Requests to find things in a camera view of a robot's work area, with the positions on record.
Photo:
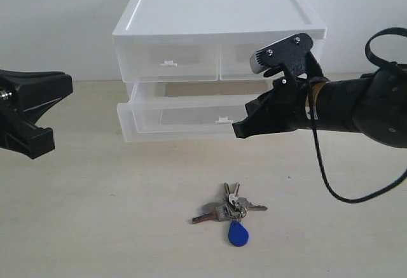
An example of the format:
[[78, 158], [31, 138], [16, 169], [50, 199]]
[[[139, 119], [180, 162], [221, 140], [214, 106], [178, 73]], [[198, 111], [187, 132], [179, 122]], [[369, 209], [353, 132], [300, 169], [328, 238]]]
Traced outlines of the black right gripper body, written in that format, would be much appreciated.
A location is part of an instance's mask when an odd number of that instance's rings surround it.
[[277, 79], [271, 90], [256, 98], [257, 132], [292, 132], [315, 127], [315, 120], [306, 112], [311, 84], [305, 78], [297, 78], [296, 83], [296, 90], [290, 91], [282, 79]]

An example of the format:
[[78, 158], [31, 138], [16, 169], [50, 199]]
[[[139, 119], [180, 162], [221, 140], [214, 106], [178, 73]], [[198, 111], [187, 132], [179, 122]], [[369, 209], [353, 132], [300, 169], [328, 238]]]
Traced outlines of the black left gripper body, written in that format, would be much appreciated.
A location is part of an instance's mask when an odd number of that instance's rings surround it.
[[14, 126], [10, 117], [17, 110], [17, 91], [7, 77], [1, 77], [1, 147], [18, 148], [18, 141], [13, 136]]

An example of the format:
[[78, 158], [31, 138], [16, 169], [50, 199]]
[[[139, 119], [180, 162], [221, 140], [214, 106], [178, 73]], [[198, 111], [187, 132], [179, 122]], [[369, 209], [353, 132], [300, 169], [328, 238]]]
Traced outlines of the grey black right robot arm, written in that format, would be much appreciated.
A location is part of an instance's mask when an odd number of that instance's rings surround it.
[[352, 80], [286, 78], [245, 105], [247, 117], [233, 124], [237, 138], [298, 129], [362, 133], [393, 148], [406, 147], [406, 76], [384, 69]]

